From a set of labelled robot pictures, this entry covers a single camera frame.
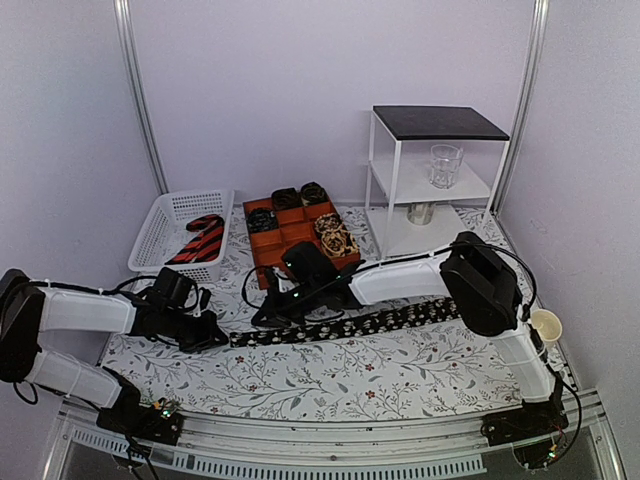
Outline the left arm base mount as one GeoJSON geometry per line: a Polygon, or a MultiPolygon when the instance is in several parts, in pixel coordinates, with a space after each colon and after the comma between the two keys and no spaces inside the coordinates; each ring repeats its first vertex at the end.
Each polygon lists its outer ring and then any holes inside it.
{"type": "Polygon", "coordinates": [[[175,400],[165,397],[143,405],[139,390],[125,386],[111,408],[101,409],[96,424],[135,439],[176,446],[184,423],[178,407],[175,400]]]}

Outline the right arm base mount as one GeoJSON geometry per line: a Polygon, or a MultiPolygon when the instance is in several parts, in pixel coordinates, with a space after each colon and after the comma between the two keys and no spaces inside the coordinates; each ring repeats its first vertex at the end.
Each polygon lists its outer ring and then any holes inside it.
{"type": "Polygon", "coordinates": [[[482,417],[480,433],[490,446],[529,441],[539,436],[546,439],[513,450],[516,461],[527,470],[537,470],[557,462],[565,453],[569,426],[562,402],[523,402],[517,409],[487,414],[482,417]]]}

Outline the black white floral tie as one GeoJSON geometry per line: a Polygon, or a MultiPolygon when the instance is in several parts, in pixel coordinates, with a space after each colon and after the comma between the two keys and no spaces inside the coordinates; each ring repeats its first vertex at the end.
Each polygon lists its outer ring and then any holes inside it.
{"type": "Polygon", "coordinates": [[[243,348],[351,339],[460,318],[461,315],[454,301],[451,298],[443,297],[401,308],[381,310],[306,326],[232,332],[229,334],[229,346],[243,348]]]}

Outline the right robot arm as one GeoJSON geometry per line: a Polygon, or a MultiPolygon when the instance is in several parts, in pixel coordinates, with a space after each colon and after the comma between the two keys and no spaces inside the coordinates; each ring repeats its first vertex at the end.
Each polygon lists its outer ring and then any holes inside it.
{"type": "Polygon", "coordinates": [[[404,297],[444,296],[471,332],[491,339],[520,386],[517,427],[537,436],[563,409],[563,382],[547,363],[546,346],[531,321],[533,303],[523,299],[505,253],[464,231],[434,252],[338,269],[315,244],[302,242],[282,257],[296,287],[281,291],[272,268],[266,268],[267,294],[251,323],[289,327],[303,324],[321,306],[349,310],[404,297]]]}

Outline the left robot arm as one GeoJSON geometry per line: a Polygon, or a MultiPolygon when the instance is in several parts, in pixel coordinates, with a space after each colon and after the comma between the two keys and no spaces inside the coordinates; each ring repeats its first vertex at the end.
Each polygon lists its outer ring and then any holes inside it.
{"type": "Polygon", "coordinates": [[[122,282],[111,290],[30,279],[19,269],[1,279],[1,380],[27,382],[79,398],[105,413],[128,434],[148,426],[140,391],[107,369],[88,365],[38,342],[47,331],[94,331],[166,340],[183,353],[228,344],[209,290],[164,267],[139,292],[122,282]]]}

